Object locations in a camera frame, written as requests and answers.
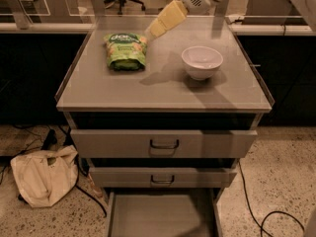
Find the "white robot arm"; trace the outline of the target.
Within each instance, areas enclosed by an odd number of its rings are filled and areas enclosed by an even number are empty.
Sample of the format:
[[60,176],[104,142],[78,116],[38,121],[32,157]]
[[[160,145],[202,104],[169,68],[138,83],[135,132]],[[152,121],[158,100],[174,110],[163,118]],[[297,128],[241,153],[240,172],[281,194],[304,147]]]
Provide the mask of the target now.
[[[181,24],[189,13],[203,14],[223,0],[173,0],[145,30],[149,41],[156,40]],[[316,29],[316,0],[290,0],[308,26]]]

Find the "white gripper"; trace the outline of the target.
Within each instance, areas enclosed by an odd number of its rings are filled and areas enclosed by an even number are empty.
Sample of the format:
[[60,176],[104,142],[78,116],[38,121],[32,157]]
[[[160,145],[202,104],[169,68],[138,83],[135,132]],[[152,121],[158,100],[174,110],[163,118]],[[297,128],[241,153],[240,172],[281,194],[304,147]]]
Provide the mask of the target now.
[[149,40],[156,40],[177,27],[190,14],[202,15],[209,11],[210,0],[173,0],[158,14],[145,30]]

